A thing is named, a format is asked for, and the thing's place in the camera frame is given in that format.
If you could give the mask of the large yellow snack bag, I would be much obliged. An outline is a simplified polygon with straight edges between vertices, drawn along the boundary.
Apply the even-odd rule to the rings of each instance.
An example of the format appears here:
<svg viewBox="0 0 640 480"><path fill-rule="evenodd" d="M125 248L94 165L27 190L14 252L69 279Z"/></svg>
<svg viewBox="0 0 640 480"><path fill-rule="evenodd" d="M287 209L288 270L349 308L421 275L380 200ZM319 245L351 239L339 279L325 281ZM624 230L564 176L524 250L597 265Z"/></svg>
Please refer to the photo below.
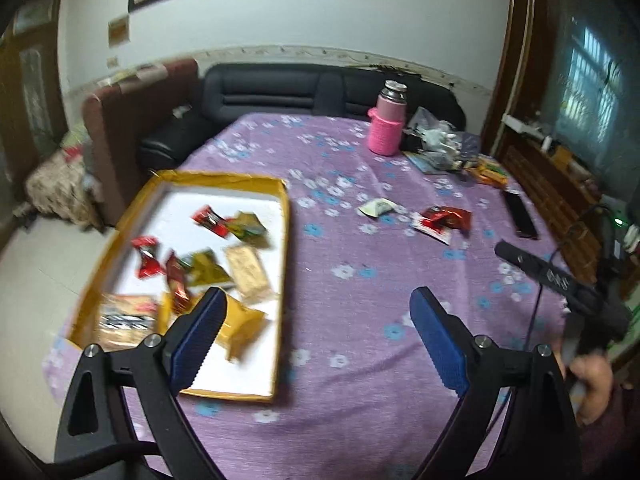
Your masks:
<svg viewBox="0 0 640 480"><path fill-rule="evenodd" d="M203 296L204 292L201 290L189 299L185 307L175 307L174 296L164 292L160 297L160 320L166 321L166 327L171 326L179 315L190 313ZM215 342L224 348L229 362L239 361L266 326L266 315L262 311L244 306L228 294L224 296L227 299L227 316Z"/></svg>

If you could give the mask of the long red snack bar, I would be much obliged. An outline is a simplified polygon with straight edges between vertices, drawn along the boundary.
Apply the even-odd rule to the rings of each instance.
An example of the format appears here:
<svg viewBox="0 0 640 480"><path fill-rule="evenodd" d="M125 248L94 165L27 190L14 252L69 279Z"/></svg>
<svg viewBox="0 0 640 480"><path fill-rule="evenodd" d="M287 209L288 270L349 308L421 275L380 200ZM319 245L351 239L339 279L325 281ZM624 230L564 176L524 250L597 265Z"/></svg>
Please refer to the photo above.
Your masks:
<svg viewBox="0 0 640 480"><path fill-rule="evenodd" d="M165 262L165 272L171 298L171 310L175 315L183 315L190 310L191 299L186 287L184 267L173 250Z"/></svg>

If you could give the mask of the small red candy packet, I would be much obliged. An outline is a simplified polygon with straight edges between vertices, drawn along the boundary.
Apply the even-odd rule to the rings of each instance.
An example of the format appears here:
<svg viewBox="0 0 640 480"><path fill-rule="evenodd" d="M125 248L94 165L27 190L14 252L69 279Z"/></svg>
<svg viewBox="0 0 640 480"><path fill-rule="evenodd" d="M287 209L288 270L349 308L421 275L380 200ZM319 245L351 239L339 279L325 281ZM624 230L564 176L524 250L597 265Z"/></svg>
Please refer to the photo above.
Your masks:
<svg viewBox="0 0 640 480"><path fill-rule="evenodd" d="M131 246L140 258L137 270L139 280L165 273L165 269L157 257L160 242L155 236L138 236L131 241Z"/></svg>

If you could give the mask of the green-gold snack packet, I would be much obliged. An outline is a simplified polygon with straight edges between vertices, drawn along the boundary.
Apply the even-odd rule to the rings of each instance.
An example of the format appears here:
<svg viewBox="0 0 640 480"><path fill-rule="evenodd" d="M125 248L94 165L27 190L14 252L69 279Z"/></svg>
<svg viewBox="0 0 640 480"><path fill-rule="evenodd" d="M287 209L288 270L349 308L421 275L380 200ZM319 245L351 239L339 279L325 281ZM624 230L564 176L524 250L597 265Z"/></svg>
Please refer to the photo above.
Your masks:
<svg viewBox="0 0 640 480"><path fill-rule="evenodd" d="M234 285L229 273L218 263L211 249L190 252L180 257L189 287L217 286L227 288Z"/></svg>

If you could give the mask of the clear biscuit packet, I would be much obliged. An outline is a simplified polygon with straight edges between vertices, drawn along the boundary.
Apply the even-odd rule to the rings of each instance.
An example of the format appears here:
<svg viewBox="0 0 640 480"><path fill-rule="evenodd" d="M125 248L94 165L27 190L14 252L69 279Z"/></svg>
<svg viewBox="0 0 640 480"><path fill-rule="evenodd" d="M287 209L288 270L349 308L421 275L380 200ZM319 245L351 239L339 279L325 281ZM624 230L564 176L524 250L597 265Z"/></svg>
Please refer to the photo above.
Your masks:
<svg viewBox="0 0 640 480"><path fill-rule="evenodd" d="M224 250L235 288L247 304L271 299L273 290L257 250L247 244L229 246Z"/></svg>

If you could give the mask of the gold cardboard tray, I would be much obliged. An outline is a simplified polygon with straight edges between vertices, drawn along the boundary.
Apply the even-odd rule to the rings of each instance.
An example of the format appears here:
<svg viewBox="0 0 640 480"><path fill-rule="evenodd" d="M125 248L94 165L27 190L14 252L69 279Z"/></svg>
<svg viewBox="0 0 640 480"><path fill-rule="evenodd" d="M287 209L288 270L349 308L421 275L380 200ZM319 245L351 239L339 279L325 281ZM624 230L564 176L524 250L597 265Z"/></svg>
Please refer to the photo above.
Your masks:
<svg viewBox="0 0 640 480"><path fill-rule="evenodd" d="M66 338L108 350L164 334L211 287L227 318L191 396L276 395L290 203L283 180L162 171L142 188L86 286Z"/></svg>

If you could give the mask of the orange-red snack packet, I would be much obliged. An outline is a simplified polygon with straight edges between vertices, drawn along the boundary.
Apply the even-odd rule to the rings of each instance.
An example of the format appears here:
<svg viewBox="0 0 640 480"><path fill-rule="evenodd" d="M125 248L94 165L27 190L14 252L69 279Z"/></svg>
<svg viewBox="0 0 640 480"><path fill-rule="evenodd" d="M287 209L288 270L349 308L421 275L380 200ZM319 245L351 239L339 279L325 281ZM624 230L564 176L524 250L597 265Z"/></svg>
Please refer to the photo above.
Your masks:
<svg viewBox="0 0 640 480"><path fill-rule="evenodd" d="M469 235L472 229L472 212L448 206L433 206L425 209L421 216L425 225L434 230L450 229Z"/></svg>

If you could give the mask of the black smartphone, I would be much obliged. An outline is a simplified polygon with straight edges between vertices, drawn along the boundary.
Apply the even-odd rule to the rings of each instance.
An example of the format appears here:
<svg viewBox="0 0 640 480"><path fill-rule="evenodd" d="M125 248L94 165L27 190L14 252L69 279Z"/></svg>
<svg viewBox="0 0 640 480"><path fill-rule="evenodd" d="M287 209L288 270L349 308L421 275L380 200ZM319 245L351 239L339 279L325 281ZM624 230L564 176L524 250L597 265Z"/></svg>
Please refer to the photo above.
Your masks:
<svg viewBox="0 0 640 480"><path fill-rule="evenodd" d="M539 235L533 219L518 193L502 190L501 196L509 211L515 234L526 240L538 240Z"/></svg>

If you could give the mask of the olive gold snack packet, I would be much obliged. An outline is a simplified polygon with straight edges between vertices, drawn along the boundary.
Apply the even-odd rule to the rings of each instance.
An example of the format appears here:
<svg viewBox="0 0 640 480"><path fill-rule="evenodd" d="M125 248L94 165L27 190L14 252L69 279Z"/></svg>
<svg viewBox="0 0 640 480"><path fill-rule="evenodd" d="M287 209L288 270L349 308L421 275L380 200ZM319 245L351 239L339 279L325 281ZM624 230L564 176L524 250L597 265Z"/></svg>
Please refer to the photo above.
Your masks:
<svg viewBox="0 0 640 480"><path fill-rule="evenodd" d="M240 242L257 247L268 245L268 230L252 212L239 211L224 220L224 225Z"/></svg>

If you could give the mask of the orange biscuit box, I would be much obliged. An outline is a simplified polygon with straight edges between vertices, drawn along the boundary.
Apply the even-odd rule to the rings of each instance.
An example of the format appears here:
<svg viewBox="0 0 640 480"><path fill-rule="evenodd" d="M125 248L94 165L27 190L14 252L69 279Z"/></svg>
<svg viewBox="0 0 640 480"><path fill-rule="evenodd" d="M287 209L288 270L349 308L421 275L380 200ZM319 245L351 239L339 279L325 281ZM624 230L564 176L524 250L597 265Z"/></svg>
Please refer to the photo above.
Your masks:
<svg viewBox="0 0 640 480"><path fill-rule="evenodd" d="M503 166L490 157L480 156L469 168L469 173L477 182L499 190L504 190L509 182Z"/></svg>

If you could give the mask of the purple floral tablecloth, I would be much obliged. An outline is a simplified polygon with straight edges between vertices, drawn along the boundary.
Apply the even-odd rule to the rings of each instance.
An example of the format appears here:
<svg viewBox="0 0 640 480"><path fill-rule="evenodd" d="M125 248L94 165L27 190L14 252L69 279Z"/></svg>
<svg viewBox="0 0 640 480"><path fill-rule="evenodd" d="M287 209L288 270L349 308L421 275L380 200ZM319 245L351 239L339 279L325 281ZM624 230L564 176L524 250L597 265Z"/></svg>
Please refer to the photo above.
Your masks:
<svg viewBox="0 0 640 480"><path fill-rule="evenodd" d="M270 402L191 396L179 402L230 479L408 479L457 404L414 328L411 293L425 286L476 334L520 350L562 333L560 296L499 259L514 242L500 193L425 177L405 157L367 147L364 122L250 114L178 171L274 177L290 203L276 395ZM395 212L358 208L384 197ZM472 212L469 235L434 230L422 212ZM82 348L50 353L64 396Z"/></svg>

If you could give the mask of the patterned blanket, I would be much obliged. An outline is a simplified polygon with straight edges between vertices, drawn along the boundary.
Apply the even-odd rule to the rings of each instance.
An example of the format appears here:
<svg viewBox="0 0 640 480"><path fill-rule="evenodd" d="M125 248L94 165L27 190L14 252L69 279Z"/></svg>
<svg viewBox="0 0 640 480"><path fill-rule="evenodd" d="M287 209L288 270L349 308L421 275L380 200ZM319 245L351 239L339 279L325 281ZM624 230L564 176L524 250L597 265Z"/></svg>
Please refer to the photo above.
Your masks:
<svg viewBox="0 0 640 480"><path fill-rule="evenodd" d="M88 168L82 145L53 153L26 179L25 191L43 216L61 218L81 229L105 228L102 185Z"/></svg>

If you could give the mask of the clear plastic bag clutter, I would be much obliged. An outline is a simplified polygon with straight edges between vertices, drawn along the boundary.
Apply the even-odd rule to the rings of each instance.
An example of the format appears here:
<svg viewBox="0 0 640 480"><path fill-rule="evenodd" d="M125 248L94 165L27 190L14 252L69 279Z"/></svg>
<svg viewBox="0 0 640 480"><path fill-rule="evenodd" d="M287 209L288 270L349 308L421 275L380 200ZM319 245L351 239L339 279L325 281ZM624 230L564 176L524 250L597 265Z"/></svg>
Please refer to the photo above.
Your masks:
<svg viewBox="0 0 640 480"><path fill-rule="evenodd" d="M399 149L422 174L444 174L477 164L480 137L418 107L402 130Z"/></svg>

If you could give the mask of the white-green small packet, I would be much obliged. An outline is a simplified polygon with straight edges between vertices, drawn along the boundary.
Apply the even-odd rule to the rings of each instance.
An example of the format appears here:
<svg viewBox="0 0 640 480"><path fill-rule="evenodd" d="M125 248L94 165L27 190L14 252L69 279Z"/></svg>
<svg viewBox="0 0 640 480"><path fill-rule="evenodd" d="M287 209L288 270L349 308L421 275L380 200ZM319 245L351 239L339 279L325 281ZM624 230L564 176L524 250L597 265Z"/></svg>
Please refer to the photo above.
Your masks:
<svg viewBox="0 0 640 480"><path fill-rule="evenodd" d="M395 212L397 208L398 205L396 203L387 198L379 197L364 203L358 208L358 211L368 218L377 219L384 216L384 214Z"/></svg>

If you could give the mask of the wooden glass door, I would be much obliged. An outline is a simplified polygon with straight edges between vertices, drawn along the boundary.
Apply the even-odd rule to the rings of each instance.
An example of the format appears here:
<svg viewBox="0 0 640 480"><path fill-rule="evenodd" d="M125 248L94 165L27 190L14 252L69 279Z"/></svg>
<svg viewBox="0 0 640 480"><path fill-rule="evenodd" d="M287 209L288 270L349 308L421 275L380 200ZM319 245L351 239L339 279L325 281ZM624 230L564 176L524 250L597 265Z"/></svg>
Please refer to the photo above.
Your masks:
<svg viewBox="0 0 640 480"><path fill-rule="evenodd" d="M1 36L1 243L26 180L67 131L58 73L61 0L25 0Z"/></svg>

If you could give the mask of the pink thermos with knit sleeve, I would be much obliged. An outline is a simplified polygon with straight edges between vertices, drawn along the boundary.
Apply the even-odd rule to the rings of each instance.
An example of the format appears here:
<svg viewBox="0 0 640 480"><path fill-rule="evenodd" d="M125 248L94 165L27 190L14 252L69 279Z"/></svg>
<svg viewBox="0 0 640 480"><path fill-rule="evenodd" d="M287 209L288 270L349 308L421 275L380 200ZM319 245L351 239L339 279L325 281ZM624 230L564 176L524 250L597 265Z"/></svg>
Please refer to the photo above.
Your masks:
<svg viewBox="0 0 640 480"><path fill-rule="evenodd" d="M393 156L399 150L406 122L407 86L386 80L375 107L370 108L368 148L374 154Z"/></svg>

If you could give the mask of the black leather sofa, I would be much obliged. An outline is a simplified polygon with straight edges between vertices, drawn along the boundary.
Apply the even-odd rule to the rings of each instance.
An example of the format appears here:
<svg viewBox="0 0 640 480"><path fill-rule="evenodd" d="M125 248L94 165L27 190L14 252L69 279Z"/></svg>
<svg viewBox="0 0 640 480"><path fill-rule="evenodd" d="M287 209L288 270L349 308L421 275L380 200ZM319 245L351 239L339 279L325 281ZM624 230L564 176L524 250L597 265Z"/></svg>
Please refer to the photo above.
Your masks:
<svg viewBox="0 0 640 480"><path fill-rule="evenodd" d="M378 65L372 70L317 64L218 64L190 85L189 109L142 136L137 162L143 170L179 167L205 142L252 113L344 117L366 120L388 80L407 87L406 117L420 107L466 128L451 90L417 74Z"/></svg>

